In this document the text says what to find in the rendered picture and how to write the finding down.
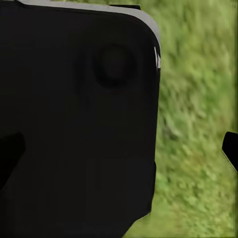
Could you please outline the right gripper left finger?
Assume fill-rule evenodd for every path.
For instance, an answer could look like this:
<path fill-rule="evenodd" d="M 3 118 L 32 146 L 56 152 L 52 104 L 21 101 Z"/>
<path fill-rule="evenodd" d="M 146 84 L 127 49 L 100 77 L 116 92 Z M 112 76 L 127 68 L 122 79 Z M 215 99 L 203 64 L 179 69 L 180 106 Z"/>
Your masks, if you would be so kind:
<path fill-rule="evenodd" d="M 0 191 L 26 151 L 22 132 L 0 137 Z"/>

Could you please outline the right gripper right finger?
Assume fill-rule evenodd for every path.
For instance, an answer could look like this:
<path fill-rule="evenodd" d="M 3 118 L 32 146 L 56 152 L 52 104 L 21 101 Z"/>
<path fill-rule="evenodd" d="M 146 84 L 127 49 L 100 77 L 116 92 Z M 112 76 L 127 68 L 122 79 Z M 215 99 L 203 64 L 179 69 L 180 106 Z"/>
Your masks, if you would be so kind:
<path fill-rule="evenodd" d="M 238 134 L 226 132 L 222 149 L 238 172 Z"/>

